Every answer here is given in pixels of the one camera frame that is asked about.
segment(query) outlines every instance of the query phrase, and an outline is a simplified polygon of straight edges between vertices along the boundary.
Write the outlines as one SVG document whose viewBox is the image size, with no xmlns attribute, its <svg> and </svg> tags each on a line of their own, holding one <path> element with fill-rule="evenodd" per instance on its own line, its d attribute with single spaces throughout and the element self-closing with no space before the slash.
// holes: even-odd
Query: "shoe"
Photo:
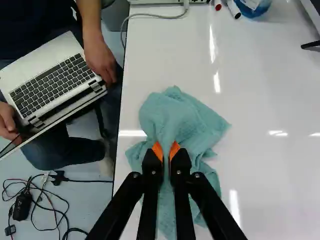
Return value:
<svg viewBox="0 0 320 240">
<path fill-rule="evenodd" d="M 101 175 L 113 178 L 115 170 L 115 161 L 110 157 L 110 143 L 106 139 L 100 140 L 105 147 L 104 158 L 98 161 L 99 170 Z"/>
</svg>

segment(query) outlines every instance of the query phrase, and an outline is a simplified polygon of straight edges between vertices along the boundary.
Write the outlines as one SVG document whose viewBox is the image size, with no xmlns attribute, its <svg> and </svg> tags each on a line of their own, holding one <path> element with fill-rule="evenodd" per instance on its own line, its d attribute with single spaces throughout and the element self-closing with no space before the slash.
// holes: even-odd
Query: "gray floor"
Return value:
<svg viewBox="0 0 320 240">
<path fill-rule="evenodd" d="M 108 46 L 111 48 L 117 62 L 123 66 L 124 50 L 120 43 L 120 33 L 110 32 L 106 27 L 102 26 L 102 32 L 104 39 Z M 98 130 L 98 123 L 94 112 L 78 118 L 68 127 L 68 132 L 71 136 L 83 137 L 89 139 L 100 139 Z M 0 146 L 5 143 L 3 139 L 0 139 Z M 97 163 L 88 163 L 83 165 L 68 166 L 65 167 L 66 176 L 70 179 L 86 179 L 97 180 L 104 179 L 100 176 Z M 21 178 L 28 179 L 31 175 L 42 173 L 35 169 L 23 156 L 20 150 L 16 151 L 3 161 L 0 161 L 0 183 L 8 178 Z M 111 183 L 71 183 L 64 182 L 61 186 L 55 187 L 51 183 L 47 184 L 46 189 L 56 194 L 61 195 L 63 198 L 69 201 L 70 209 L 67 216 L 70 221 L 70 227 L 81 228 L 85 231 L 89 231 L 95 221 L 100 216 L 102 210 L 107 206 L 111 199 L 112 184 Z M 52 197 L 54 206 L 57 209 L 64 210 L 65 203 Z M 0 240 L 10 239 L 4 234 L 4 229 L 8 226 L 8 211 L 13 201 L 3 202 L 0 200 Z M 54 226 L 54 214 L 48 213 L 43 210 L 36 210 L 34 214 L 34 222 L 39 228 L 52 228 Z M 14 234 L 14 240 L 57 240 L 58 231 L 40 232 L 34 229 L 30 219 L 15 222 L 17 233 Z M 66 223 L 62 222 L 60 227 L 61 232 L 66 231 Z M 80 233 L 71 233 L 69 240 L 84 239 Z"/>
</svg>

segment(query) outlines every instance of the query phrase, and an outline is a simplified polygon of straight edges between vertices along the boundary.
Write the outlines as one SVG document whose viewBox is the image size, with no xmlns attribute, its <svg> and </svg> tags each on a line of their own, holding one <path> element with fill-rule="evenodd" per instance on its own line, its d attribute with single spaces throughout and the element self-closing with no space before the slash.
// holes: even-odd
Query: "laptop keyboard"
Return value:
<svg viewBox="0 0 320 240">
<path fill-rule="evenodd" d="M 22 116 L 26 118 L 95 76 L 78 53 L 9 94 Z"/>
</svg>

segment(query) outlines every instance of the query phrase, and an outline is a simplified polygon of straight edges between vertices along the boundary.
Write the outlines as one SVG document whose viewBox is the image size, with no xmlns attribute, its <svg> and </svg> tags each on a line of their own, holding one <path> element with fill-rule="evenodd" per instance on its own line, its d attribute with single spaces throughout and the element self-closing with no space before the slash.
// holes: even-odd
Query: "marker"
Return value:
<svg viewBox="0 0 320 240">
<path fill-rule="evenodd" d="M 220 11 L 222 8 L 221 0 L 213 0 L 214 2 L 214 9 L 216 11 Z"/>
<path fill-rule="evenodd" d="M 237 4 L 234 2 L 234 0 L 227 0 L 226 5 L 228 6 L 228 9 L 234 19 L 239 19 L 241 17 L 241 11 L 238 8 Z"/>
</svg>

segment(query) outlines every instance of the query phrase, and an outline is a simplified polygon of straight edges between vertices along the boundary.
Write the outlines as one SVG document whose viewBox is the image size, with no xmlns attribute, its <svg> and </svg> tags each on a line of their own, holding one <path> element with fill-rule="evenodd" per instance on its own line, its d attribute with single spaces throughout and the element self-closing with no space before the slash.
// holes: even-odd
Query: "teal towel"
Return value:
<svg viewBox="0 0 320 240">
<path fill-rule="evenodd" d="M 139 111 L 141 129 L 146 141 L 139 142 L 126 151 L 126 157 L 133 171 L 142 173 L 141 163 L 148 148 L 159 141 L 164 154 L 164 179 L 159 192 L 157 224 L 168 240 L 176 239 L 176 214 L 173 189 L 169 180 L 168 158 L 172 143 L 176 140 L 186 148 L 192 161 L 191 173 L 205 174 L 219 196 L 221 196 L 218 175 L 205 164 L 204 157 L 212 157 L 212 147 L 221 139 L 228 127 L 226 120 L 212 109 L 182 92 L 177 86 L 169 87 L 163 93 L 153 92 Z M 189 198 L 194 222 L 205 226 L 199 208 Z"/>
</svg>

